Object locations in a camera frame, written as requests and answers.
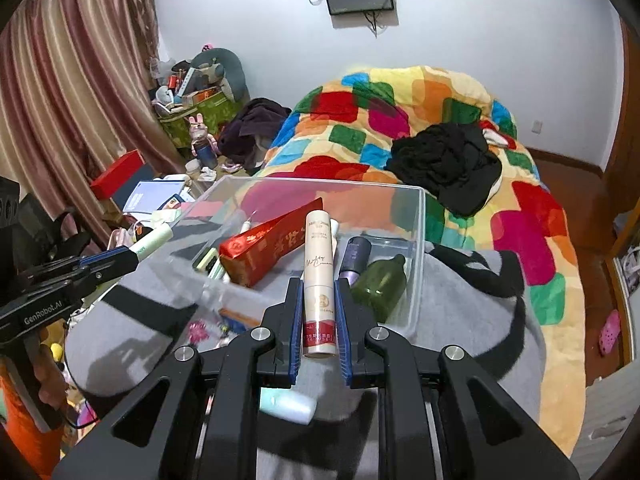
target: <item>dark green glass bottle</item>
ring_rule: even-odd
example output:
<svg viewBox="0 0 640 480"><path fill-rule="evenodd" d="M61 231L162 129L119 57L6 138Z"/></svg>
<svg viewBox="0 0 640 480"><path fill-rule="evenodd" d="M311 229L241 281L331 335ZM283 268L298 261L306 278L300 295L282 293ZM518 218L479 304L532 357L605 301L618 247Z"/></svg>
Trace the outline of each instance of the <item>dark green glass bottle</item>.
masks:
<svg viewBox="0 0 640 480"><path fill-rule="evenodd" d="M370 264L351 287L353 299L369 305L378 323L384 323L406 288L404 256L396 254L390 260Z"/></svg>

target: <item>orange clothing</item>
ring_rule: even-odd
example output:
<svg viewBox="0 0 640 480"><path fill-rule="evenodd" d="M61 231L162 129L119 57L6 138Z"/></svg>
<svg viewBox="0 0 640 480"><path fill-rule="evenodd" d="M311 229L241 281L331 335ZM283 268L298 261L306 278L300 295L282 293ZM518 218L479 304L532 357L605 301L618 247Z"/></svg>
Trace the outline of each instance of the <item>orange clothing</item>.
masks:
<svg viewBox="0 0 640 480"><path fill-rule="evenodd" d="M63 427L49 433L40 433L7 375L0 374L0 386L4 392L6 432L9 438L40 478L49 479L53 468L60 461Z"/></svg>

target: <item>pink slipper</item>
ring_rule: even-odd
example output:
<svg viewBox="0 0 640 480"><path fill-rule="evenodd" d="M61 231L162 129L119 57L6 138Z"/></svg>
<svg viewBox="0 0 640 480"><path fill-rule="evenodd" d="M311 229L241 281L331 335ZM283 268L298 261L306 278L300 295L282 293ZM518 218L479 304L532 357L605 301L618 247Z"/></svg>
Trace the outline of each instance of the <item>pink slipper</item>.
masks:
<svg viewBox="0 0 640 480"><path fill-rule="evenodd" d="M600 331L600 338L598 340L598 346L600 347L600 353L607 355L613 350L613 345L616 344L616 340L620 335L620 314L617 310L612 311L607 317L607 321Z"/></svg>

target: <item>metal bolt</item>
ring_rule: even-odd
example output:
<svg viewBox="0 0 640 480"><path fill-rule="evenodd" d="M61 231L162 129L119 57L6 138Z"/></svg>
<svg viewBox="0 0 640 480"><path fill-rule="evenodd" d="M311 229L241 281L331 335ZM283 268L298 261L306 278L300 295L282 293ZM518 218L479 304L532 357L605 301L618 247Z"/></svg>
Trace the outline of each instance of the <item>metal bolt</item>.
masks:
<svg viewBox="0 0 640 480"><path fill-rule="evenodd" d="M251 330L251 337L253 337L256 341L264 341L271 335L271 330L269 330L265 326L259 326L258 328L254 328Z"/></svg>
<svg viewBox="0 0 640 480"><path fill-rule="evenodd" d="M444 355L446 355L452 361L460 361L465 356L465 351L459 346L451 345L447 346L444 351Z"/></svg>
<svg viewBox="0 0 640 480"><path fill-rule="evenodd" d="M190 346L181 346L174 352L174 357L181 362L188 361L196 354Z"/></svg>
<svg viewBox="0 0 640 480"><path fill-rule="evenodd" d="M369 336L376 341L383 341L389 337L389 330L383 326L375 326L369 330Z"/></svg>

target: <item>bed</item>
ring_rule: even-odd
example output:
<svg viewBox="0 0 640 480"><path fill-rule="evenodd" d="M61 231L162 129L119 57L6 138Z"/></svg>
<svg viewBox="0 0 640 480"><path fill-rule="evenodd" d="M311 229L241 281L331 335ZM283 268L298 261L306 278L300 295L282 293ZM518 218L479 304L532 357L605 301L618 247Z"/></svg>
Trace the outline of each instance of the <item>bed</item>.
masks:
<svg viewBox="0 0 640 480"><path fill-rule="evenodd" d="M540 426L570 455L585 403L584 294L566 215L517 141L513 115L468 75L415 66L353 73L306 95L288 117L258 176L398 183L385 171L393 140L430 124L494 129L506 148L498 192L471 218L428 195L425 239L462 250L514 251L542 326L546 365Z"/></svg>

